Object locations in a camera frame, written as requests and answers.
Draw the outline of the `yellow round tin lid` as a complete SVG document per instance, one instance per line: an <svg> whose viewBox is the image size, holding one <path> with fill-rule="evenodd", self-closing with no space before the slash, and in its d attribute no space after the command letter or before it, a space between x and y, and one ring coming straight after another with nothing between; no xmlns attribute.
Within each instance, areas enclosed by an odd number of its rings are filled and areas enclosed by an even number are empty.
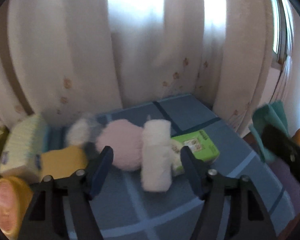
<svg viewBox="0 0 300 240"><path fill-rule="evenodd" d="M22 179L0 178L0 230L8 239L17 239L33 191Z"/></svg>

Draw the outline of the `sliding window frame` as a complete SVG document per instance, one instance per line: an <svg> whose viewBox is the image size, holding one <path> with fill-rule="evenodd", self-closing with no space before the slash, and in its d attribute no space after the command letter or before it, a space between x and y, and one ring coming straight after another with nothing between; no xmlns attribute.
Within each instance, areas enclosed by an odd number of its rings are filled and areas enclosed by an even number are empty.
<svg viewBox="0 0 300 240"><path fill-rule="evenodd" d="M293 13L288 0L271 0L274 61L283 68L294 43Z"/></svg>

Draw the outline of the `yellow sponge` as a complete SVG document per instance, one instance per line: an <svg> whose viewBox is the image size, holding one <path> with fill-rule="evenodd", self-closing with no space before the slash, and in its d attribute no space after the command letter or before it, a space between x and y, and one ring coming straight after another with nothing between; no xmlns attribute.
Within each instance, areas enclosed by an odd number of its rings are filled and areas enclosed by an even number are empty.
<svg viewBox="0 0 300 240"><path fill-rule="evenodd" d="M77 146L43 153L40 157L42 169L40 179L52 176L54 179L66 178L75 171L85 169L88 164L86 153Z"/></svg>

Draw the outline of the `white towel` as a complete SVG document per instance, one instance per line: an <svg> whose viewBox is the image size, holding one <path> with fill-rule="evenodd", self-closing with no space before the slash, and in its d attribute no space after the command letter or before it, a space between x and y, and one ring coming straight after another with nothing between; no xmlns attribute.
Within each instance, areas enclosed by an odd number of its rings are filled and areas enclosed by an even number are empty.
<svg viewBox="0 0 300 240"><path fill-rule="evenodd" d="M142 132L141 183L147 192L166 192L172 184L171 123L150 120Z"/></svg>

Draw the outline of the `yellow patterned tissue box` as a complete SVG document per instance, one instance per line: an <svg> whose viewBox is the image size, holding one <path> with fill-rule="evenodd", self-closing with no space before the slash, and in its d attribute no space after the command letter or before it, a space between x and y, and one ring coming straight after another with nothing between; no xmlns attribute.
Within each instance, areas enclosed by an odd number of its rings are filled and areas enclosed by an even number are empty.
<svg viewBox="0 0 300 240"><path fill-rule="evenodd" d="M15 176L28 182L40 179L40 155L46 148L49 126L40 114L18 122L11 129L0 158L0 175Z"/></svg>

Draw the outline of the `clear bag of cotton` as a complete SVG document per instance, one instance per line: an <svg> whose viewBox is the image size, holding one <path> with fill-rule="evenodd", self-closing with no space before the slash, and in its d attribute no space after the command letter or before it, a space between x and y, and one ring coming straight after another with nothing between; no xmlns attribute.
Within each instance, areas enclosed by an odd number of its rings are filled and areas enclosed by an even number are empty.
<svg viewBox="0 0 300 240"><path fill-rule="evenodd" d="M65 144L82 147L87 142L95 142L102 129L103 125L96 120L95 116L85 113L69 127Z"/></svg>

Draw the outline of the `green tissue pack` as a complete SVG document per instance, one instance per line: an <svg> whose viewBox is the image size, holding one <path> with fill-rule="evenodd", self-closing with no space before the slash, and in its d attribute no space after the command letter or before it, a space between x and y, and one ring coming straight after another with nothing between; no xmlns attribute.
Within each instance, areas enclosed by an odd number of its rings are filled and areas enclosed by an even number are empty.
<svg viewBox="0 0 300 240"><path fill-rule="evenodd" d="M181 149L184 146L187 146L197 159L208 164L213 163L219 157L218 148L203 129L172 137L170 142L173 177L184 173L180 158Z"/></svg>

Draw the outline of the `pink fluffy puff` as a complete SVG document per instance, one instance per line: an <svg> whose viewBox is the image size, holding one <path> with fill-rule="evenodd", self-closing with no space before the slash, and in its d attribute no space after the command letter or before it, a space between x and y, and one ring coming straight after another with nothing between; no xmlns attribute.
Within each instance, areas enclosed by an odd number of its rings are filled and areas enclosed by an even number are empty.
<svg viewBox="0 0 300 240"><path fill-rule="evenodd" d="M113 149L113 165L123 171L136 171L142 163L143 128L126 119L110 122L96 139L98 151L110 146Z"/></svg>

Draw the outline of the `floral beige curtain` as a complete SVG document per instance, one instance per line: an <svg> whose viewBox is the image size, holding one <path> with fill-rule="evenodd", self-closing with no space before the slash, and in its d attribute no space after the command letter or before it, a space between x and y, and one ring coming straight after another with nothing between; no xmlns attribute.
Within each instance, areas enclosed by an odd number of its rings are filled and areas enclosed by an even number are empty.
<svg viewBox="0 0 300 240"><path fill-rule="evenodd" d="M271 0L0 0L0 126L190 93L244 134L285 100Z"/></svg>

